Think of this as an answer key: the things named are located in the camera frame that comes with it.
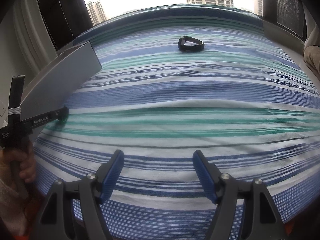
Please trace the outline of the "person's left hand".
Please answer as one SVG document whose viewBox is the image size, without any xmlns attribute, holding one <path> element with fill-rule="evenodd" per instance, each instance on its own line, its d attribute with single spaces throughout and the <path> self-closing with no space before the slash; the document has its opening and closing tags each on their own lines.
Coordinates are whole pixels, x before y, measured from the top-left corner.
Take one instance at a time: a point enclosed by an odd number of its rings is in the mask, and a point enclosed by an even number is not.
<svg viewBox="0 0 320 240">
<path fill-rule="evenodd" d="M 19 177 L 25 183 L 32 183 L 36 177 L 36 159 L 33 144 L 25 140 L 19 148 L 8 148 L 1 150 L 1 180 L 4 184 L 14 188 L 15 183 L 11 175 L 10 163 L 20 163 Z"/>
</svg>

